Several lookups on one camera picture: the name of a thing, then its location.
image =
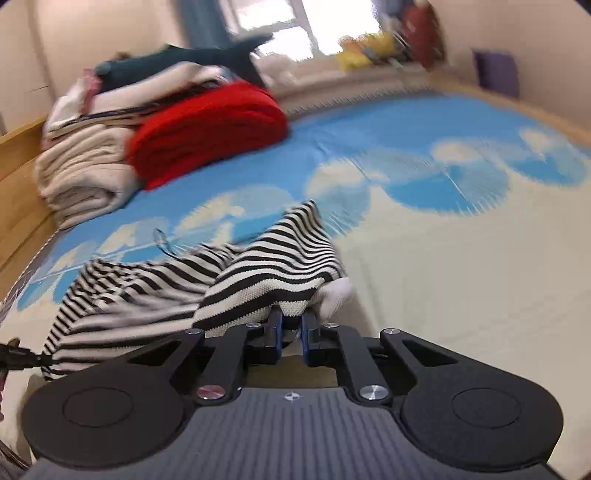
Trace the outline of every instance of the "beige blanket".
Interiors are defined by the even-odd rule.
[[[139,189],[125,163],[133,131],[95,125],[68,137],[35,160],[34,180],[41,197],[65,229],[117,210]]]

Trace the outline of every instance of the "wooden bed frame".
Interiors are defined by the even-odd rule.
[[[576,144],[591,147],[591,131],[524,102],[458,83],[435,72],[431,84],[441,92],[459,93],[510,108],[562,132]],[[33,160],[40,153],[40,118],[0,137],[0,299],[10,291],[29,261],[56,231],[51,211],[33,183]]]

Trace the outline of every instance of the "blue and white bed sheet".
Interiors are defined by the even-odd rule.
[[[572,335],[591,333],[581,317],[591,305],[583,274],[591,231],[580,223],[591,205],[588,162],[535,121],[458,96],[313,115],[281,144],[141,192],[126,208],[74,227],[13,305],[0,339],[18,335],[40,349],[80,266],[95,256],[161,258],[154,229],[177,245],[246,243],[289,206],[315,199],[375,332],[399,326],[549,388],[567,419],[553,465],[574,478],[591,468],[576,452],[591,446],[583,405],[591,392],[577,390],[575,378],[544,374],[556,359],[544,358],[549,337],[532,332],[554,332],[548,323],[560,317]],[[578,310],[563,318],[573,298]],[[522,358],[525,351],[539,358]],[[559,364],[570,367],[572,354],[554,351],[562,354]],[[27,381],[11,374],[7,389],[22,393]],[[18,408],[20,395],[12,396],[3,411]],[[14,444],[18,431],[0,424],[0,435]]]

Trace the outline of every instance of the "striped cloth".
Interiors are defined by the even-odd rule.
[[[201,245],[161,262],[95,259],[60,304],[44,348],[58,363],[44,375],[54,379],[192,326],[220,336],[266,321],[273,305],[299,316],[323,284],[344,276],[314,202],[246,248]]]

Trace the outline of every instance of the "red knitted blanket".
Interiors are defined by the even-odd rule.
[[[267,147],[287,136],[287,118],[271,94],[236,82],[152,116],[128,145],[147,190],[216,160]]]

